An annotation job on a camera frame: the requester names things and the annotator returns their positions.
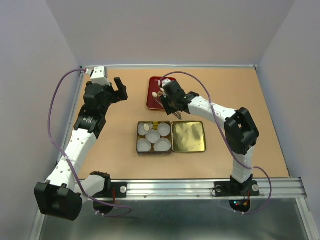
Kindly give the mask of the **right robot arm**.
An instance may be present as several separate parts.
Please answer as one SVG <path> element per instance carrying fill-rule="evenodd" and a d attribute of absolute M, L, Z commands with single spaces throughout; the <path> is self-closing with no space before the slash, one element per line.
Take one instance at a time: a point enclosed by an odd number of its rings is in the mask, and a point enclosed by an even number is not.
<path fill-rule="evenodd" d="M 195 92 L 185 93 L 176 80 L 158 81 L 162 92 L 159 99 L 167 113 L 187 113 L 202 117 L 218 127 L 233 158 L 230 189 L 235 195 L 248 190 L 252 177 L 252 155 L 260 135 L 250 112 L 242 107 L 232 109 L 212 103 Z"/>

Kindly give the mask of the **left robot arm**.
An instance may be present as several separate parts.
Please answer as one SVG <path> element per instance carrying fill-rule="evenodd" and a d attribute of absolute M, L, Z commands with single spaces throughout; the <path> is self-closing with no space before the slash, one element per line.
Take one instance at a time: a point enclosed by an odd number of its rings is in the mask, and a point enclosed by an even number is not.
<path fill-rule="evenodd" d="M 89 81 L 84 90 L 84 104 L 80 109 L 70 141 L 62 157 L 45 182 L 38 182 L 34 195 L 43 215 L 74 221 L 82 210 L 83 203 L 94 195 L 109 196 L 113 200 L 104 202 L 107 207 L 97 213 L 107 216 L 115 206 L 116 190 L 108 173 L 92 172 L 81 181 L 78 173 L 90 149 L 98 140 L 105 124 L 106 113 L 112 104 L 128 99 L 127 87 L 119 77 L 105 85 Z"/>

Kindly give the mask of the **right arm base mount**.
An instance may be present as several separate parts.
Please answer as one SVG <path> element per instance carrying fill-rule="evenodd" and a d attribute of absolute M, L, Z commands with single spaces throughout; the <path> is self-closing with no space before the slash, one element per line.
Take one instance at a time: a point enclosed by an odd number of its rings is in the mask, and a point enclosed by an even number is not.
<path fill-rule="evenodd" d="M 252 177 L 244 183 L 232 177 L 228 181 L 215 181 L 211 195 L 216 198 L 229 197 L 229 205 L 234 211 L 247 213 L 251 208 L 251 197 L 260 196 L 258 183 Z"/>

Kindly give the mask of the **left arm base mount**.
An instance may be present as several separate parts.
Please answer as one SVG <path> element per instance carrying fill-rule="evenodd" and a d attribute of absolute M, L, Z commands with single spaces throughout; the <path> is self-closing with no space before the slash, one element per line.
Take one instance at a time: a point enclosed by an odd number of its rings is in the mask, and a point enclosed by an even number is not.
<path fill-rule="evenodd" d="M 99 171 L 93 171 L 91 176 L 99 176 L 105 179 L 104 188 L 102 191 L 93 195 L 94 198 L 108 198 L 112 199 L 111 201 L 106 201 L 108 204 L 116 204 L 117 198 L 126 198 L 127 197 L 127 185 L 125 181 L 117 182 L 113 181 L 108 173 L 103 173 Z M 93 202 L 93 209 L 99 211 L 101 214 L 109 214 L 114 207 L 103 205 L 98 202 Z"/>

